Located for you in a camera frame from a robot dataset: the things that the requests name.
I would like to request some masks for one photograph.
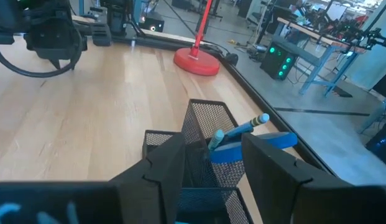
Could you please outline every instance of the red pole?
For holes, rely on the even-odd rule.
[[[206,20],[208,18],[209,10],[211,9],[211,3],[212,3],[212,0],[208,0],[206,2],[205,12],[203,14],[203,19],[201,21],[200,29],[198,30],[198,33],[195,39],[195,44],[190,51],[190,56],[194,58],[197,58],[197,55],[198,55],[198,48],[200,47],[200,43],[203,38],[203,32],[204,32]]]

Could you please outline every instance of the gray floor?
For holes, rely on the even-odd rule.
[[[194,37],[191,30],[195,31],[199,15],[175,7],[171,9],[170,5],[171,0],[160,0],[156,9],[165,20],[164,32]],[[278,82],[271,79],[260,69],[259,63],[253,62],[246,53],[237,51],[233,45],[227,43],[232,39],[245,44],[252,35],[246,21],[237,17],[237,13],[238,8],[230,6],[227,0],[221,2],[218,14],[224,17],[221,21],[219,18],[209,20],[204,39],[238,54],[238,70],[274,108],[370,113],[380,103],[368,92],[346,82],[341,82],[338,86],[353,98],[336,95],[325,98],[325,88],[318,85],[310,86],[305,95],[300,95],[298,91],[301,83],[292,84],[287,80]],[[321,55],[324,50],[322,47],[317,48],[315,44],[308,44],[306,48],[316,55]],[[322,69],[322,77],[331,79],[334,76],[330,70],[338,63],[336,56],[335,54]],[[309,67],[303,60],[298,63],[304,70]],[[295,83],[296,77],[300,76],[301,73],[293,69],[288,77]],[[304,82],[305,79],[303,75],[299,81]],[[386,165],[364,147],[371,135],[376,133],[377,125],[368,129],[365,135],[356,132],[357,127],[366,119],[365,116],[287,111],[279,113],[340,178],[356,185],[386,184]]]

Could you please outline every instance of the red stand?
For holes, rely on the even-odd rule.
[[[200,42],[211,9],[212,0],[208,0],[205,7],[200,29],[198,30],[195,44],[192,48],[183,48],[176,51],[173,62],[180,68],[197,75],[213,76],[218,74],[220,69],[219,60],[214,56],[200,50]]]

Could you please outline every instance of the red lamp base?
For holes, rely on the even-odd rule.
[[[190,56],[190,48],[179,49],[173,57],[173,62],[181,69],[196,75],[217,75],[220,69],[219,60],[214,56],[198,50],[197,58]]]

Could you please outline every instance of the workbench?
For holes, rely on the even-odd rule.
[[[288,21],[283,18],[277,18],[277,20],[280,22],[276,32],[274,33],[272,37],[272,42],[276,42],[282,47],[288,49],[291,53],[298,55],[298,57],[302,58],[303,60],[306,60],[308,63],[312,64],[314,66],[314,69],[312,69],[311,73],[308,75],[307,80],[304,82],[302,87],[299,90],[300,94],[305,94],[307,89],[309,89],[309,86],[311,84],[317,84],[317,85],[323,85],[326,86],[326,90],[324,95],[328,96],[329,93],[336,87],[338,84],[338,81],[342,78],[345,71],[349,68],[350,64],[356,59],[356,57],[359,54],[365,53],[365,49],[362,47],[351,47],[349,49],[349,44],[340,40],[336,40],[334,37],[331,37],[330,35],[324,35],[321,36],[317,32],[315,32],[313,29],[305,26],[301,26],[295,22]],[[283,28],[285,26],[294,28],[296,30],[299,30],[300,32],[305,33],[309,37],[316,39],[318,43],[324,43],[326,44],[326,50],[322,54],[320,58],[314,56],[313,54],[305,51],[302,48],[299,48],[298,46],[289,43],[287,40],[285,40],[283,37],[280,36]],[[335,51],[345,51],[349,49],[349,51],[352,52],[352,55],[348,57],[346,63],[339,69],[336,76],[331,81],[318,81],[315,80],[317,75],[319,74],[322,67],[325,65],[325,63],[329,60],[331,54]]]

